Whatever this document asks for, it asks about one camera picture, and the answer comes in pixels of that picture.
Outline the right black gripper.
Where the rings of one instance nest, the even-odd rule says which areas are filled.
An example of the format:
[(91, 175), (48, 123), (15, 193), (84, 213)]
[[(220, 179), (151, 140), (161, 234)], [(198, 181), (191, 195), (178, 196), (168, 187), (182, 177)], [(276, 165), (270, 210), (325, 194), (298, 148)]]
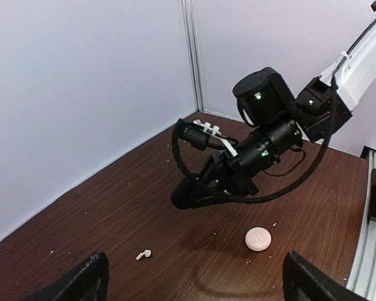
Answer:
[[(239, 197), (255, 196), (259, 193), (258, 187), (245, 173), (239, 161), (221, 150), (214, 151), (208, 157), (203, 167), (203, 183)], [(209, 194), (201, 187), (195, 188), (189, 196), (190, 209), (229, 202), (229, 199)]]

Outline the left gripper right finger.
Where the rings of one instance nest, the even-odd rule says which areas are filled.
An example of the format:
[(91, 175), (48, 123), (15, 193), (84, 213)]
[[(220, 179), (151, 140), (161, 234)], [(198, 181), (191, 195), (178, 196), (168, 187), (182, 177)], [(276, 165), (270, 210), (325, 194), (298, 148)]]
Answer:
[(365, 300), (295, 251), (288, 252), (283, 262), (283, 295), (285, 300)]

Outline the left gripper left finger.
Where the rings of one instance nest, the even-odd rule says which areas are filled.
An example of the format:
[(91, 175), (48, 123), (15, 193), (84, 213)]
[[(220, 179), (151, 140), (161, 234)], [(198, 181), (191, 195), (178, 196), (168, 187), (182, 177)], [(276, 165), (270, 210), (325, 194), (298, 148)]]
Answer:
[(102, 251), (92, 253), (62, 277), (24, 300), (106, 300), (109, 260)]

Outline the black earbud charging case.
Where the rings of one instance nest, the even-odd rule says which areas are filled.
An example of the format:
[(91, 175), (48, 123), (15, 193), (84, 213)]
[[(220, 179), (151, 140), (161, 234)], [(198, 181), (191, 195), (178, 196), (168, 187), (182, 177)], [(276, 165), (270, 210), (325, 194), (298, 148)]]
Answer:
[(177, 209), (194, 209), (200, 207), (199, 201), (208, 197), (202, 187), (188, 178), (183, 178), (171, 194), (171, 202)]

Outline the round white case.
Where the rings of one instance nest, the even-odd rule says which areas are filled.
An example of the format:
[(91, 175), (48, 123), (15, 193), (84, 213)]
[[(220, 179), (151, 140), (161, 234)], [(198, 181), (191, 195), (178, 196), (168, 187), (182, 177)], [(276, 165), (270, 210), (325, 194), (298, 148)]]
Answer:
[(269, 248), (272, 237), (267, 229), (255, 227), (247, 231), (244, 241), (250, 250), (259, 252)]

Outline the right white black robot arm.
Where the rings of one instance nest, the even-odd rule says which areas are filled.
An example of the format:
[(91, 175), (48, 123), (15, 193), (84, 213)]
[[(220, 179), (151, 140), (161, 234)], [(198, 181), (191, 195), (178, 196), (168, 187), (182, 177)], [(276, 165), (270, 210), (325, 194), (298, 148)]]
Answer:
[[(282, 76), (267, 67), (243, 78), (233, 90), (239, 112), (253, 130), (242, 141), (224, 138), (202, 171), (189, 174), (174, 191), (182, 209), (222, 203), (272, 201), (305, 182), (320, 164), (333, 134), (352, 117), (376, 79), (376, 1), (373, 21), (339, 59), (294, 96)], [(295, 182), (258, 196), (253, 177), (278, 163), (286, 151), (301, 152), (303, 137), (322, 146)]]

